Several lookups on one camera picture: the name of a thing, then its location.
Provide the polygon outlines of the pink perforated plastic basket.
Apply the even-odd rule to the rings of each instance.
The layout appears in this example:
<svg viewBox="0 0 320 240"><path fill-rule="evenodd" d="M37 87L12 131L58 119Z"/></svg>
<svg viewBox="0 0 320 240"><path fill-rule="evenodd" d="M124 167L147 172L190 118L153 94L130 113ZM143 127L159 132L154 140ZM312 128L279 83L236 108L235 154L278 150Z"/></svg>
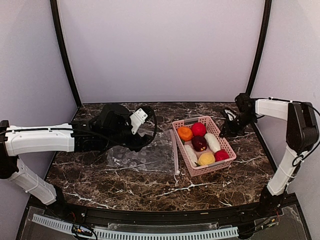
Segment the pink perforated plastic basket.
<svg viewBox="0 0 320 240"><path fill-rule="evenodd" d="M177 120L172 128L191 177L227 168L237 157L209 116Z"/></svg>

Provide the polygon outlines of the red toy apple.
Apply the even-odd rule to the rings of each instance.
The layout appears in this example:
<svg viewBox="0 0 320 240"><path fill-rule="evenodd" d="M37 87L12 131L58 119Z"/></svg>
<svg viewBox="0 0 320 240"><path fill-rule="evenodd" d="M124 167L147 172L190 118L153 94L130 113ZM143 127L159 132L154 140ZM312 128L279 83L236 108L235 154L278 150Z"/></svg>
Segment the red toy apple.
<svg viewBox="0 0 320 240"><path fill-rule="evenodd" d="M191 126L191 131L194 136L204 137L207 133L206 126L201 122L196 122Z"/></svg>

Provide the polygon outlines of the dark red toy fruit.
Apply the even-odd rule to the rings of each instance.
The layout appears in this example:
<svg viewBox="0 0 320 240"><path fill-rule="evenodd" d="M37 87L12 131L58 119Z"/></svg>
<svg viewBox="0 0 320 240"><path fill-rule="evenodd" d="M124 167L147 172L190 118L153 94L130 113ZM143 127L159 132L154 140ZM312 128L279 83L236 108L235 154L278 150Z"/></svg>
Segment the dark red toy fruit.
<svg viewBox="0 0 320 240"><path fill-rule="evenodd" d="M208 147L207 140L203 136L194 136L191 140L191 144L196 152L205 151Z"/></svg>

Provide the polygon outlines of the yellow toy fruit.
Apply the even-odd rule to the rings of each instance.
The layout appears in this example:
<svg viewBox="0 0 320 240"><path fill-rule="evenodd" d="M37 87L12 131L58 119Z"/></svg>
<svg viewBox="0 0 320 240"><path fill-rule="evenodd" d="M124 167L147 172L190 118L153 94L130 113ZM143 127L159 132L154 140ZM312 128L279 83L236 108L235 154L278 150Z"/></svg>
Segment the yellow toy fruit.
<svg viewBox="0 0 320 240"><path fill-rule="evenodd" d="M212 152L205 152L198 158L198 164L200 166L214 164L216 162L216 158Z"/></svg>

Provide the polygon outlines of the orange toy fruit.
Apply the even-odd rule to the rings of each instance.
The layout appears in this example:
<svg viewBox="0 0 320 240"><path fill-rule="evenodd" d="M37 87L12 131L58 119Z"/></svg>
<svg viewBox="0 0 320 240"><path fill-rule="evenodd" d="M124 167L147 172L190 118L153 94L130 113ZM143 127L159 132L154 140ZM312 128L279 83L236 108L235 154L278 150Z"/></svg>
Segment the orange toy fruit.
<svg viewBox="0 0 320 240"><path fill-rule="evenodd" d="M188 142L193 138L193 132L189 127L181 126L177 129L177 133L179 138L184 141Z"/></svg>

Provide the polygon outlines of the white toy radish with leaves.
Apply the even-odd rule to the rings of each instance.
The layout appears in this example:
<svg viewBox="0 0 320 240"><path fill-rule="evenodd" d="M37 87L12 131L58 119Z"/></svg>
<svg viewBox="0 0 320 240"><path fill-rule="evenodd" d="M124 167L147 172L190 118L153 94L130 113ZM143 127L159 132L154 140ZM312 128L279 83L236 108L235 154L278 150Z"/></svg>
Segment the white toy radish with leaves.
<svg viewBox="0 0 320 240"><path fill-rule="evenodd" d="M194 149L190 145L185 145L184 150L189 158L190 165L194 168L199 167L198 157Z"/></svg>

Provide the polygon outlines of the clear zip top bag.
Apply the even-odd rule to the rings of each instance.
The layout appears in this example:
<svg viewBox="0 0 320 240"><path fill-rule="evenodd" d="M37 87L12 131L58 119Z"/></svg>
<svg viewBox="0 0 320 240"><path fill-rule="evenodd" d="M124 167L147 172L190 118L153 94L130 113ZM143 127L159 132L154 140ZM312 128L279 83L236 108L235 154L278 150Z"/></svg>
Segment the clear zip top bag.
<svg viewBox="0 0 320 240"><path fill-rule="evenodd" d="M139 152L115 146L106 154L107 165L117 170L179 175L177 142L173 130L158 132Z"/></svg>

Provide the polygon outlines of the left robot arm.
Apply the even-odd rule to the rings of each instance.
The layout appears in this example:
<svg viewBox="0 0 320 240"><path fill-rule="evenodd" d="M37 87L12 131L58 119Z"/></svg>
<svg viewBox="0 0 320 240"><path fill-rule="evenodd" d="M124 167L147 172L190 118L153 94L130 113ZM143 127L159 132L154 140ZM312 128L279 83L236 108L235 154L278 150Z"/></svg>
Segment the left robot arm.
<svg viewBox="0 0 320 240"><path fill-rule="evenodd" d="M87 121L72 121L53 126L21 127L8 120L0 122L0 177L20 186L36 197L59 218L71 213L63 191L39 177L21 160L21 154L40 152L106 152L115 146L139 152L149 145L155 134L140 135L139 128L154 110L140 106L129 111L123 105L109 103L99 115Z"/></svg>

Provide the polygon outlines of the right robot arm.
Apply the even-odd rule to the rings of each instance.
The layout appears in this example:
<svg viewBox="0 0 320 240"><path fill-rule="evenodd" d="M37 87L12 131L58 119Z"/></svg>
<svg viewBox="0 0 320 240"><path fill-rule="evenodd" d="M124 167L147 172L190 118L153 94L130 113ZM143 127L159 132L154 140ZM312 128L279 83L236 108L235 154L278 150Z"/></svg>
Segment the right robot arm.
<svg viewBox="0 0 320 240"><path fill-rule="evenodd" d="M257 123L262 117L281 120L285 128L282 131L283 156L255 205L255 213L266 217L281 206L287 188L296 178L302 163L319 147L317 118L320 112L311 102L274 97L252 98L246 93L236 96L235 103L237 111L230 108L221 111L224 118L219 133L221 138L242 135L248 125Z"/></svg>

